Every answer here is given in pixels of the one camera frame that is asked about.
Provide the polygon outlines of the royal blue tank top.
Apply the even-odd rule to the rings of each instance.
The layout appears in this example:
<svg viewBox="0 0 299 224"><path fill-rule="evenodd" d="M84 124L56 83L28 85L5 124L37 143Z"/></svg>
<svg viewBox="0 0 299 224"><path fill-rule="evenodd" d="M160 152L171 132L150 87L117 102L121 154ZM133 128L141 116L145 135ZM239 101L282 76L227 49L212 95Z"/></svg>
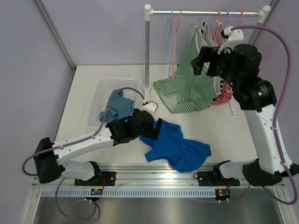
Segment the royal blue tank top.
<svg viewBox="0 0 299 224"><path fill-rule="evenodd" d="M163 121L157 140L149 137L139 139L151 147L145 154L147 162L166 159L178 172L192 172L203 165L211 156L208 144L183 137L180 125Z"/></svg>

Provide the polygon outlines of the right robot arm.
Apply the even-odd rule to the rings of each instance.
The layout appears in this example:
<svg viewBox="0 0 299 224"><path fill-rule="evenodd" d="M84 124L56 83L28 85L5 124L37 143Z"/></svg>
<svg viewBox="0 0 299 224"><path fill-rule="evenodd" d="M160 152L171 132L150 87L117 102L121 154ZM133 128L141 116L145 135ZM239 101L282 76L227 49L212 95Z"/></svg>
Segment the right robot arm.
<svg viewBox="0 0 299 224"><path fill-rule="evenodd" d="M273 125L277 99L272 84L258 77L261 59L257 48L249 44L223 51L204 46L191 65L198 76L208 63L207 76L221 77L244 111L258 158L242 166L241 178L252 186L273 186L289 174L297 175L299 166L277 146Z"/></svg>

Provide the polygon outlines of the green white striped tank top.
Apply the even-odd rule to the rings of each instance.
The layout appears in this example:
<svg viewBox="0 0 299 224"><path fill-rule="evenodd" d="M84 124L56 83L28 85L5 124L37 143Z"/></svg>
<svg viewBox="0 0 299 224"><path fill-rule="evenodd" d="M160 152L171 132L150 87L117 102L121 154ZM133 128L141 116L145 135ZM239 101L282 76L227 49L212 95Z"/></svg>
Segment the green white striped tank top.
<svg viewBox="0 0 299 224"><path fill-rule="evenodd" d="M214 77L206 74L209 64L204 64L204 69L198 76L194 75L191 66L191 61L206 45L201 31L195 27L174 73L174 80L162 79L153 83L154 90L170 113L202 111L208 108L216 97Z"/></svg>

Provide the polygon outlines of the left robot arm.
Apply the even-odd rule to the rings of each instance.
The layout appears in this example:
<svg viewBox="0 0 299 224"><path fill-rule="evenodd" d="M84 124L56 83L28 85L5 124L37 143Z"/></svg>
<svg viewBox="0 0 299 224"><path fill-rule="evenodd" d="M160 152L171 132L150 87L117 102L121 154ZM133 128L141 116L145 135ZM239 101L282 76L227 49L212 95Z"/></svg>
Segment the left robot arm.
<svg viewBox="0 0 299 224"><path fill-rule="evenodd" d="M59 178L74 178L81 186L95 186L102 177L97 162L78 162L74 161L75 157L129 143L140 136L157 140L162 123L162 119L154 120L149 112L134 109L133 115L113 120L99 132L61 142L44 138L34 153L38 180L46 184Z"/></svg>

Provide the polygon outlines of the light blue wire hanger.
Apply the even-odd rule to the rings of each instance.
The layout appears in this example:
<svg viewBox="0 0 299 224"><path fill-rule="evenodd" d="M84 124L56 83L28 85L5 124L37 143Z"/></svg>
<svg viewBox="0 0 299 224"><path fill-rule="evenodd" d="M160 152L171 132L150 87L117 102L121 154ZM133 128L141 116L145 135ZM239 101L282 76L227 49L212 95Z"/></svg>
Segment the light blue wire hanger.
<svg viewBox="0 0 299 224"><path fill-rule="evenodd" d="M172 63L172 21L173 21L173 12L171 11L171 15L168 19L169 25L169 67L168 67L168 81L170 81L171 77L171 63Z"/></svg>

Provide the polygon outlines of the teal blue tank top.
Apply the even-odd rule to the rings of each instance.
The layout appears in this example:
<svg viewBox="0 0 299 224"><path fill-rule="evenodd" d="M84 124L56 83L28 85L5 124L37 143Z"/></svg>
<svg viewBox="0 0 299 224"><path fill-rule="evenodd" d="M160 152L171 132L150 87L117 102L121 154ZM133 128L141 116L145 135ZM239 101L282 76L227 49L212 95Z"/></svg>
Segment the teal blue tank top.
<svg viewBox="0 0 299 224"><path fill-rule="evenodd" d="M113 90L110 96L113 96L113 98L108 105L105 122L109 123L115 119L122 119L132 114L135 101L125 98L123 90Z"/></svg>

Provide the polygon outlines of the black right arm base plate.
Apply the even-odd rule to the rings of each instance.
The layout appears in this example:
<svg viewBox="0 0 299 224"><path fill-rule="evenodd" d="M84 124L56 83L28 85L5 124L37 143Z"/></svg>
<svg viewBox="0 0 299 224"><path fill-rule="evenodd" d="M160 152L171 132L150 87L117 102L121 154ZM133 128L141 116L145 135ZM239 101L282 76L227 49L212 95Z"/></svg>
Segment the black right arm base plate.
<svg viewBox="0 0 299 224"><path fill-rule="evenodd" d="M235 181L233 178L224 178L216 171L199 171L192 176L198 180L199 186L230 187Z"/></svg>

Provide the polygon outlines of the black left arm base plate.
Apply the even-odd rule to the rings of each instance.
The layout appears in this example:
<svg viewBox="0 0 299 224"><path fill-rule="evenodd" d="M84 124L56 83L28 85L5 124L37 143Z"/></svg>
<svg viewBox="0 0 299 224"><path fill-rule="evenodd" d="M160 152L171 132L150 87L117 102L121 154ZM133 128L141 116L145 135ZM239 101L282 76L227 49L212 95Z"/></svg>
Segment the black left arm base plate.
<svg viewBox="0 0 299 224"><path fill-rule="evenodd" d="M88 181L83 181L80 179L75 179L74 185L75 186L103 186L103 184L105 186L115 186L115 181L116 181L116 172L114 171L102 171L101 172L102 176L101 178L99 177L93 177Z"/></svg>

